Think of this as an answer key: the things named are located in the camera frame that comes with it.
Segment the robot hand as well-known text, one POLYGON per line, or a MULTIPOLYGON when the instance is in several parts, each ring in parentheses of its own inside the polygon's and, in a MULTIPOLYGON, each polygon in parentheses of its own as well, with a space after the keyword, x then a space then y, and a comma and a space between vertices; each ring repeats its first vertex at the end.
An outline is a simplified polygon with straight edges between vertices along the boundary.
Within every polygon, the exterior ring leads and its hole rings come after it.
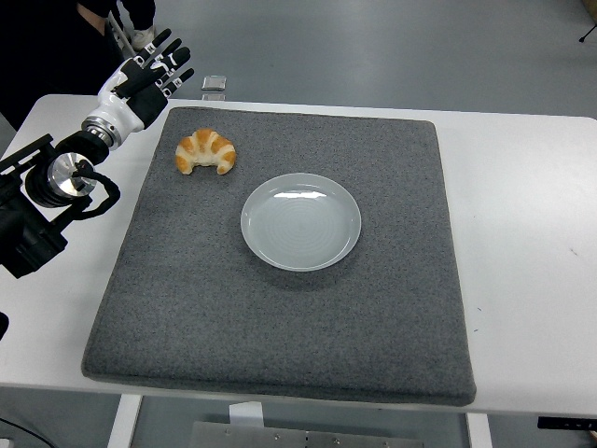
POLYGON ((84 131, 118 147, 158 118, 169 98, 194 74, 185 67, 190 50, 182 40, 164 44, 171 34, 170 29, 163 30, 105 82, 97 108, 83 121, 84 131))

